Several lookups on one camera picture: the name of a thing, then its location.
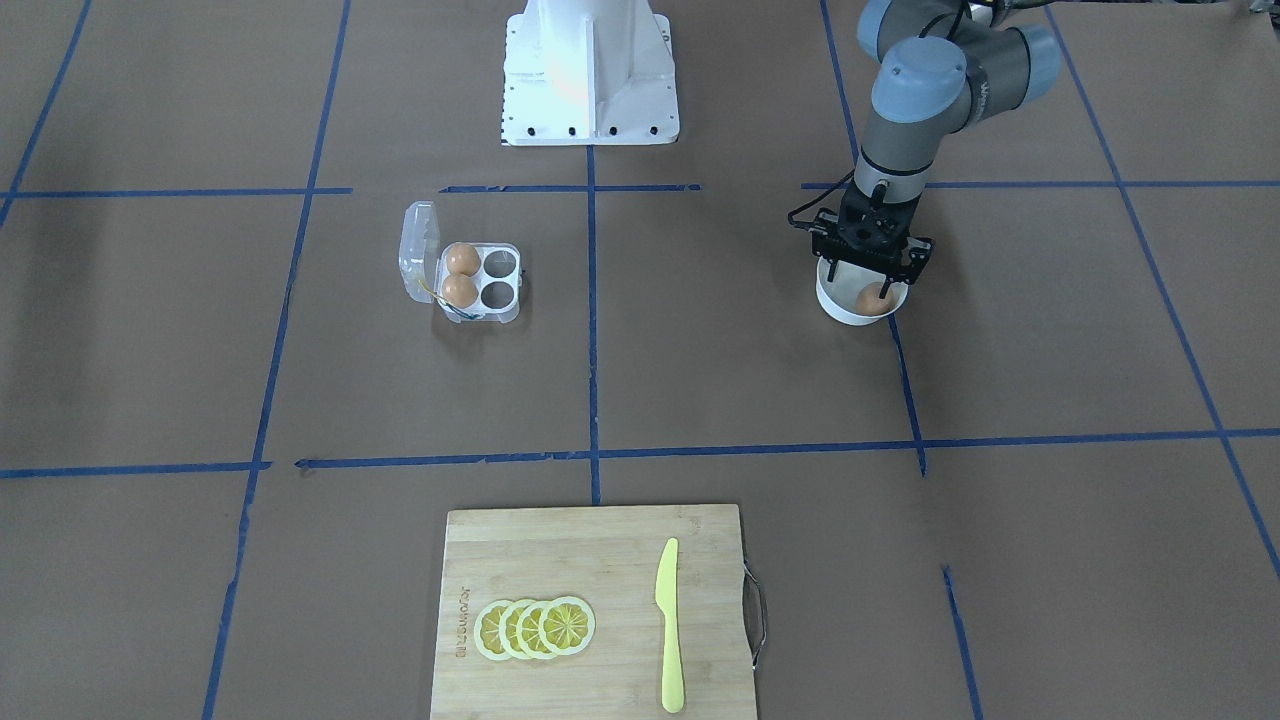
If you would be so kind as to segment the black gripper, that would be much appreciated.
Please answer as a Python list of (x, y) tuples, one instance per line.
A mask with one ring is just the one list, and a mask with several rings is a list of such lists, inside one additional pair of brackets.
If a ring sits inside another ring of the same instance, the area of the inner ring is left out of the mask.
[(897, 283), (916, 283), (934, 247), (933, 240), (910, 231), (920, 199), (890, 202), (887, 195), (886, 182), (870, 195), (852, 184), (838, 210), (822, 208), (813, 218), (812, 252), (824, 259), (826, 284), (835, 283), (840, 261), (884, 274), (878, 292), (882, 301), (897, 300)]

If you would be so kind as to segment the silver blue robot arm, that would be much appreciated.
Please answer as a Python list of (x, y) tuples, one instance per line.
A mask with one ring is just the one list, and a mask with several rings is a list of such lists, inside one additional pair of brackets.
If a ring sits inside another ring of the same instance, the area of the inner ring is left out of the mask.
[(1062, 51), (1043, 26), (1007, 27), (1011, 1), (979, 19), (973, 1), (870, 1), (858, 23), (879, 69), (858, 158), (837, 209), (803, 223), (831, 287), (847, 268), (879, 287), (913, 284), (933, 251), (910, 224), (943, 138), (1044, 96)]

